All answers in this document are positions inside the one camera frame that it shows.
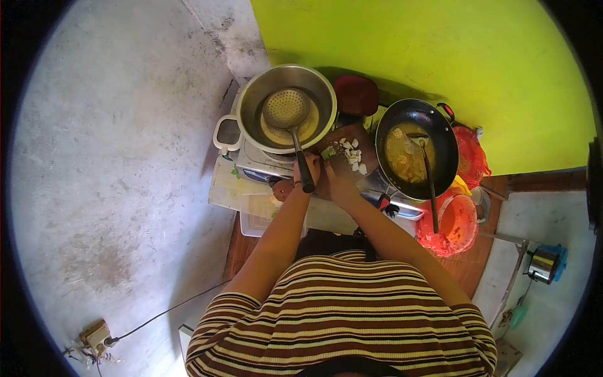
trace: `cable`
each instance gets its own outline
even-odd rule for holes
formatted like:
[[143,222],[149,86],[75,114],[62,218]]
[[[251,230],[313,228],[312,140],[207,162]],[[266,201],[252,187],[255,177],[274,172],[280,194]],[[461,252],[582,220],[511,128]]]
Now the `cable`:
[[188,301],[191,301],[192,299],[194,299],[194,298],[196,298],[196,297],[199,297],[199,296],[200,296],[200,295],[202,295],[202,294],[206,294],[207,292],[209,292],[209,291],[211,291],[211,290],[213,290],[213,289],[215,289],[215,288],[218,288],[220,285],[224,285],[224,284],[226,284],[227,282],[230,282],[231,280],[232,280],[232,279],[226,280],[225,282],[221,282],[220,284],[218,284],[218,285],[216,285],[216,286],[214,286],[214,287],[212,287],[212,288],[209,288],[209,289],[208,289],[208,290],[206,290],[206,291],[203,291],[203,292],[201,292],[201,293],[199,293],[199,294],[196,294],[196,295],[192,296],[192,297],[191,297],[190,299],[188,299],[188,300],[182,301],[182,302],[181,302],[181,303],[179,303],[178,305],[173,306],[173,307],[171,307],[170,309],[168,309],[168,310],[166,310],[166,311],[164,311],[164,312],[162,312],[162,313],[157,314],[155,317],[153,317],[153,318],[149,319],[148,321],[146,321],[145,323],[143,323],[142,325],[138,326],[136,329],[133,329],[132,331],[128,332],[128,333],[127,333],[127,334],[125,334],[125,335],[122,335],[122,336],[117,337],[117,338],[106,339],[106,340],[105,340],[105,345],[106,345],[106,346],[109,346],[109,347],[110,347],[110,346],[112,346],[113,344],[115,344],[115,343],[119,342],[120,340],[122,340],[123,338],[127,337],[128,335],[131,335],[131,334],[135,333],[136,331],[138,331],[138,330],[142,329],[144,326],[146,326],[146,325],[148,325],[149,323],[153,322],[154,320],[156,320],[157,318],[159,318],[159,317],[161,317],[162,315],[166,314],[166,313],[167,313],[167,312],[169,312],[170,310],[172,310],[172,309],[176,309],[176,308],[177,308],[177,307],[179,307],[180,305],[184,305],[184,304],[185,304],[185,303],[187,303]]
[[96,358],[96,370],[98,371],[98,375],[99,375],[100,377],[103,377],[103,374],[101,373],[101,366],[100,366],[100,364],[99,364],[99,360],[98,360],[98,358]]
[[529,288],[532,286],[532,282],[534,281],[534,279],[529,274],[528,274],[528,277],[529,277],[528,288],[526,289],[526,293],[524,293],[523,296],[519,297],[519,300],[517,300],[517,306],[523,305],[523,301],[526,299],[526,295],[528,294]]

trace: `metal bowl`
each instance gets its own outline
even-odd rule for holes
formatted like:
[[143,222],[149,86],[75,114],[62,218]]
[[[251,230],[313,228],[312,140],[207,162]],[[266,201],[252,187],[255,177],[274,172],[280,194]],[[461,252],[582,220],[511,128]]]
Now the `metal bowl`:
[[310,97],[318,110],[318,124],[308,137],[300,140],[308,148],[329,132],[335,122],[337,100],[329,81],[318,71],[299,65],[285,64],[270,68],[255,76],[241,92],[237,105],[237,123],[241,133],[256,147],[270,153],[295,152],[293,141],[280,144],[268,138],[261,126],[262,107],[266,98],[277,90],[294,87]]

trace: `hand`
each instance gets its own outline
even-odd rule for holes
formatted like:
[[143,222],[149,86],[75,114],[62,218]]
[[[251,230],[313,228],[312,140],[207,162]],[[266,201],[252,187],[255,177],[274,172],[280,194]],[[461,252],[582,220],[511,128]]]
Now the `hand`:
[[336,176],[329,162],[324,163],[324,170],[329,179],[331,200],[339,207],[347,211],[346,208],[349,208],[349,206],[362,198],[358,187],[347,179]]
[[[310,174],[312,174],[312,179],[316,185],[320,178],[320,157],[308,152],[304,153],[304,155],[306,156],[308,169],[310,169]],[[295,164],[293,164],[293,182],[299,182],[300,180],[300,169],[297,166],[297,160],[295,160]]]

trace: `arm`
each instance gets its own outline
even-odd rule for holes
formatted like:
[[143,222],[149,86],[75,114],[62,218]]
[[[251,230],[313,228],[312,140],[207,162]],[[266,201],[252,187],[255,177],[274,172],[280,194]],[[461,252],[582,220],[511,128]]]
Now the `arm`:
[[[318,156],[308,155],[306,161],[316,183],[320,176]],[[293,176],[294,181],[300,180],[297,163]],[[223,292],[248,294],[260,302],[268,297],[276,280],[295,259],[310,196],[302,191],[301,185],[295,185],[241,270]]]
[[364,200],[355,185],[337,177],[328,163],[325,171],[331,198],[362,228],[382,259],[413,265],[448,306],[471,303],[448,271],[413,237]]

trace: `white container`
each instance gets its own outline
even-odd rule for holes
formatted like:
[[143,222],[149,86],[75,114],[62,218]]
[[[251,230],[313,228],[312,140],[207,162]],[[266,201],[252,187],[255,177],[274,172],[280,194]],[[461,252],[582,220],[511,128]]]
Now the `white container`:
[[[241,233],[244,236],[261,237],[280,209],[280,205],[275,203],[280,202],[273,194],[242,194]],[[304,218],[301,237],[305,237],[306,234],[308,234],[308,226]]]

